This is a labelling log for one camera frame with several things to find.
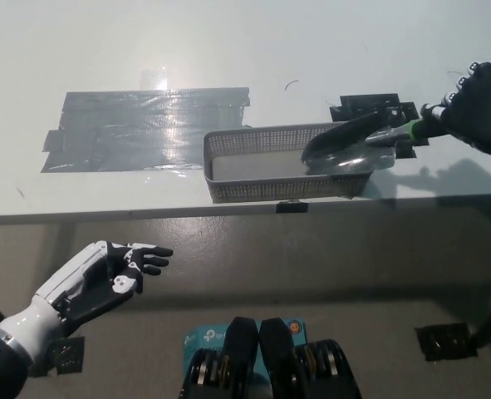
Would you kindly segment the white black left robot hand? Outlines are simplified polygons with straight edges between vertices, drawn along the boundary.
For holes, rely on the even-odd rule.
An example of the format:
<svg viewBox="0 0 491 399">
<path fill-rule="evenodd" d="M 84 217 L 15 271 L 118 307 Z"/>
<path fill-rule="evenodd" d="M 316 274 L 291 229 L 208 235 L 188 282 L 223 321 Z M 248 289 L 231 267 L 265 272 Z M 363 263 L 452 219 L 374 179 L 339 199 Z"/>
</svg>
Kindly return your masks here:
<svg viewBox="0 0 491 399">
<path fill-rule="evenodd" d="M 0 338 L 36 366 L 52 342 L 141 294 L 144 277 L 160 275 L 173 254 L 153 244 L 88 244 L 37 289 L 26 308 L 0 322 Z"/>
</svg>

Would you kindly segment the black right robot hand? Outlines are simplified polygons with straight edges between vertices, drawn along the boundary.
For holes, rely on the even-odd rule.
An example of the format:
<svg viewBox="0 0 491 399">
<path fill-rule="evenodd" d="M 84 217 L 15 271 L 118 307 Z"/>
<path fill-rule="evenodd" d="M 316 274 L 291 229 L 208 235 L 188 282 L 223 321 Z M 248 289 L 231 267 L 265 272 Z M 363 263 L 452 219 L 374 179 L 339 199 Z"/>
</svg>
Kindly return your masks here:
<svg viewBox="0 0 491 399">
<path fill-rule="evenodd" d="M 491 62 L 471 64 L 457 90 L 440 104 L 423 105 L 421 115 L 437 131 L 491 155 Z"/>
</svg>

